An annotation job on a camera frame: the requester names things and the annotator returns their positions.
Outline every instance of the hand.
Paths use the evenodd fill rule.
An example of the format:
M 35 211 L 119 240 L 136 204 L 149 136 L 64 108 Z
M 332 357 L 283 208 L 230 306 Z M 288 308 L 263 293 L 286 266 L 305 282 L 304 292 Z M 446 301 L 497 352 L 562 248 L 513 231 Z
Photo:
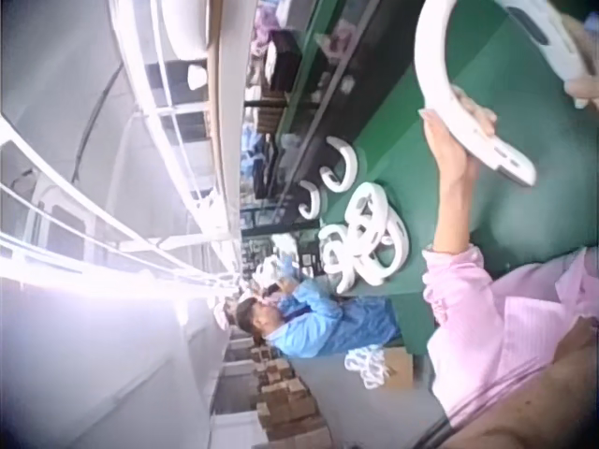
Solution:
M 291 295 L 298 286 L 298 282 L 293 278 L 281 278 L 278 282 L 281 291 L 287 295 Z
M 595 318 L 578 318 L 577 323 L 562 338 L 555 348 L 553 363 L 565 356 L 587 346 L 597 344 L 597 320 Z
M 576 19 L 562 14 L 562 23 L 592 73 L 578 80 L 567 81 L 563 88 L 574 98 L 591 100 L 599 109 L 599 42 Z
M 497 115 L 490 109 L 478 106 L 466 93 L 454 86 L 454 92 L 464 108 L 480 123 L 488 136 L 495 135 Z M 478 161 L 464 150 L 451 135 L 434 110 L 422 109 L 424 135 L 439 167 L 442 185 L 466 184 L 472 186 L 478 174 Z

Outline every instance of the pink shirt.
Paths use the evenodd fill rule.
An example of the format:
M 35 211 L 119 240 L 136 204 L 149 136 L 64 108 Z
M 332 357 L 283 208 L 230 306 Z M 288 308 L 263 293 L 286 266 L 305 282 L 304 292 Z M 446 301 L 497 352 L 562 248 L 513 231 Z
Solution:
M 494 282 L 475 246 L 424 251 L 424 298 L 439 327 L 428 349 L 432 392 L 452 426 L 549 364 L 578 317 L 599 318 L 597 248 L 518 268 Z

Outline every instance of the green mat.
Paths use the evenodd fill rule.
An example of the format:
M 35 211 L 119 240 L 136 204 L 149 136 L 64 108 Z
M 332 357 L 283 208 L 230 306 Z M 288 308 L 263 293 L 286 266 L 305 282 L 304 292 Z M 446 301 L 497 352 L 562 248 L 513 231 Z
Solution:
M 596 117 L 574 109 L 539 51 L 491 2 L 460 2 L 447 64 L 454 82 L 493 107 L 499 135 L 522 149 L 538 172 L 534 188 L 485 168 L 481 172 L 471 230 L 491 274 L 597 244 Z M 356 185 L 376 181 L 386 187 L 408 228 L 411 255 L 384 286 L 361 283 L 352 294 L 392 296 L 406 347 L 414 354 L 424 352 L 432 333 L 431 313 L 420 295 L 425 269 L 420 251 L 432 240 L 438 201 L 436 167 L 416 113 L 422 104 L 414 72 L 408 71 L 354 142 L 360 162 Z M 329 195 L 326 223 L 343 221 L 351 193 Z

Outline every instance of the blue work coat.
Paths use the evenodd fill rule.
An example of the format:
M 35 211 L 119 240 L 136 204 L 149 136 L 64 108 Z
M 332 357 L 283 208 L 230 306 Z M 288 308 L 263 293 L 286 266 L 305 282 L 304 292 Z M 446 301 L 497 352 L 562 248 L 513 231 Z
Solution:
M 370 344 L 383 345 L 401 335 L 387 298 L 357 297 L 338 304 L 312 279 L 302 282 L 293 292 L 293 298 L 285 299 L 291 301 L 289 309 L 310 306 L 312 311 L 266 336 L 270 344 L 288 357 L 346 353 Z

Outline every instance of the stacked cardboard boxes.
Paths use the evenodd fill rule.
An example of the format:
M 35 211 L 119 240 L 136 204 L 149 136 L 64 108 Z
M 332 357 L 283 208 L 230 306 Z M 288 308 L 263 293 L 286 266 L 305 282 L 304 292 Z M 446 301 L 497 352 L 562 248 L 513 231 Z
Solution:
M 252 358 L 258 379 L 256 410 L 269 442 L 255 449 L 330 449 L 326 421 L 314 397 L 283 358 L 264 347 L 254 348 Z

